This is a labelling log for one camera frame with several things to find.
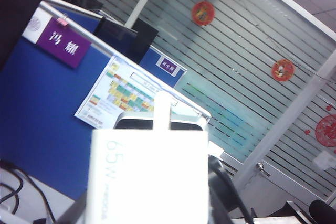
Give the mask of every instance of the red round ornament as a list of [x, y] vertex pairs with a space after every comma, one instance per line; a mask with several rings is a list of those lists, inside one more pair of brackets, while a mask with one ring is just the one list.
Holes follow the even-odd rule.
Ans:
[[282, 59], [272, 67], [272, 76], [277, 81], [288, 81], [294, 75], [295, 66], [290, 60]]
[[196, 3], [191, 11], [193, 21], [199, 26], [206, 26], [212, 22], [215, 17], [215, 8], [208, 1]]
[[327, 147], [336, 146], [336, 115], [328, 115], [317, 124], [315, 136], [320, 144]]

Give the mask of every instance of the paper clip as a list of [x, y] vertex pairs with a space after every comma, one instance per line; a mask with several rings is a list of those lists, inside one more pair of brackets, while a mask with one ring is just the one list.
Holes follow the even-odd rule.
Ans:
[[68, 16], [66, 14], [63, 14], [63, 17], [59, 17], [56, 21], [58, 24], [60, 24], [62, 27], [67, 27], [69, 23], [66, 21], [66, 18]]

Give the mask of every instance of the door handle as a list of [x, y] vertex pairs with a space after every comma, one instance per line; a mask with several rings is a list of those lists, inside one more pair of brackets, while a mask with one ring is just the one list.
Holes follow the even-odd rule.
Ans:
[[271, 176], [267, 171], [265, 171], [265, 166], [262, 162], [256, 164], [256, 169], [262, 174], [265, 174], [267, 177]]

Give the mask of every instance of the black cable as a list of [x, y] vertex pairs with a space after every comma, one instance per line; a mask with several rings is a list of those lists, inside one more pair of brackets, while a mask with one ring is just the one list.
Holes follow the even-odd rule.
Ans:
[[[7, 189], [10, 190], [12, 193], [15, 192], [15, 189], [14, 189], [13, 187], [7, 185], [7, 184], [0, 183], [0, 186], [7, 188]], [[18, 207], [19, 207], [19, 204], [20, 204], [19, 196], [17, 196], [17, 194], [15, 194], [14, 197], [15, 197], [15, 206], [14, 206], [14, 208], [13, 208], [13, 210], [12, 210], [12, 214], [15, 214], [15, 213], [16, 213], [16, 211], [17, 211], [17, 209], [18, 209]]]
[[13, 176], [15, 176], [19, 180], [20, 184], [19, 184], [19, 187], [16, 190], [14, 190], [10, 194], [6, 195], [5, 197], [1, 198], [0, 199], [0, 204], [2, 202], [4, 202], [5, 200], [7, 200], [7, 199], [9, 199], [9, 198], [17, 195], [19, 193], [19, 191], [21, 191], [21, 189], [23, 187], [23, 180], [15, 172], [13, 172], [13, 171], [11, 171], [9, 169], [5, 169], [5, 170], [8, 171], [9, 173], [11, 173]]
[[22, 170], [19, 167], [16, 167], [15, 169], [18, 170], [19, 172], [21, 172], [23, 175], [25, 175], [27, 181], [40, 193], [40, 195], [42, 196], [42, 200], [43, 200], [43, 202], [44, 202], [44, 204], [47, 208], [47, 211], [50, 215], [50, 218], [51, 218], [52, 222], [55, 223], [56, 220], [55, 220], [54, 214], [52, 213], [49, 202], [48, 202], [45, 194], [43, 193], [43, 191], [35, 184], [35, 182], [30, 178], [30, 176], [24, 170]]
[[8, 170], [9, 172], [11, 172], [12, 174], [15, 174], [17, 177], [19, 177], [15, 172], [13, 172], [13, 170], [18, 170], [19, 172], [21, 172], [23, 175], [25, 175], [25, 178], [27, 179], [27, 181], [40, 193], [40, 195], [42, 196], [43, 202], [47, 208], [47, 211], [50, 215], [50, 218], [52, 220], [52, 222], [56, 222], [54, 214], [52, 213], [51, 207], [49, 205], [49, 202], [45, 196], [45, 194], [43, 193], [43, 191], [35, 184], [35, 182], [30, 178], [30, 176], [24, 171], [22, 170], [20, 167], [16, 166], [15, 164], [8, 162], [6, 160], [1, 159], [0, 160], [0, 167], [3, 169]]
[[218, 167], [219, 167], [219, 163], [218, 163], [218, 159], [217, 158], [212, 158], [209, 159], [209, 168], [219, 177], [221, 178], [222, 182], [224, 182], [226, 184], [226, 186], [231, 190], [231, 192], [235, 195], [235, 198], [237, 200], [238, 206], [241, 210], [241, 212], [243, 213], [245, 222], [248, 224], [254, 224], [253, 222], [253, 218], [251, 217], [251, 215], [249, 214], [249, 212], [247, 211], [242, 199], [240, 198], [235, 186], [233, 185], [231, 179], [229, 178], [229, 176], [227, 174], [222, 173]]

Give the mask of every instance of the colorful chart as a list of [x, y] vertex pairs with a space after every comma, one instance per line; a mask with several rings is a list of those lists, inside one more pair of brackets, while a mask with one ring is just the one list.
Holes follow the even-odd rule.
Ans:
[[107, 100], [125, 111], [153, 111], [154, 99], [115, 73], [117, 64], [107, 71], [112, 79]]

